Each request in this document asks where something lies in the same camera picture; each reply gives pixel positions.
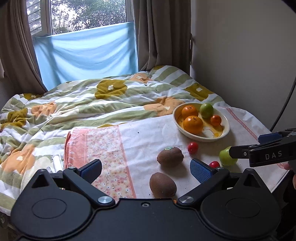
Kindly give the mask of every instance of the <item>green apple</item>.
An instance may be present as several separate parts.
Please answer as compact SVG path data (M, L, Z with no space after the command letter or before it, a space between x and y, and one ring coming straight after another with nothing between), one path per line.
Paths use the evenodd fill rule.
M229 149L231 148L231 146L227 147L226 149L220 151L219 153L219 159L222 163L223 166L232 166L237 162L237 159L232 158L229 155Z
M208 119L213 115L214 108L210 103L204 103L200 106L200 114L203 118Z

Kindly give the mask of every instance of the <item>floral comforter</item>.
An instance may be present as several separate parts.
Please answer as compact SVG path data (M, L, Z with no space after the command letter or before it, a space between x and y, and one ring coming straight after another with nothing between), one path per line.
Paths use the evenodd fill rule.
M10 214L36 170L63 159L74 128L100 128L169 115L184 102L228 106L173 66L60 84L44 95L13 96L0 114L0 211Z

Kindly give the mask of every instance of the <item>red cherry tomato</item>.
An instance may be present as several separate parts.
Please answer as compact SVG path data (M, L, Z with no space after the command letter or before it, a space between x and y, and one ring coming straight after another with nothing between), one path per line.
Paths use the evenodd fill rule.
M198 150L198 144L196 142L190 142L187 147L187 150L190 154L196 153Z
M210 166L211 168L216 168L216 167L219 167L219 166L220 166L220 163L217 162L217 161L212 161L212 162L209 164L209 166Z

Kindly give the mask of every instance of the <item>metal screw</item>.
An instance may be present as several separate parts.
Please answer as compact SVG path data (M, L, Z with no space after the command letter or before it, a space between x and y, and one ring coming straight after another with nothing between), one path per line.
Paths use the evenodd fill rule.
M147 203L147 202L142 203L142 207L149 207L149 206L150 206L150 203Z
M183 196L179 198L181 203L192 203L194 201L193 197L190 196Z
M109 196L101 196L98 198L98 202L102 204L107 204L113 201L113 198Z

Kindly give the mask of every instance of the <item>blue cloth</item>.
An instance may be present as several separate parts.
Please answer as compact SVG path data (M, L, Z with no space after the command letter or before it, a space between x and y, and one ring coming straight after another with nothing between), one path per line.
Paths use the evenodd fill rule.
M134 23L119 23L33 40L48 90L72 81L138 71Z

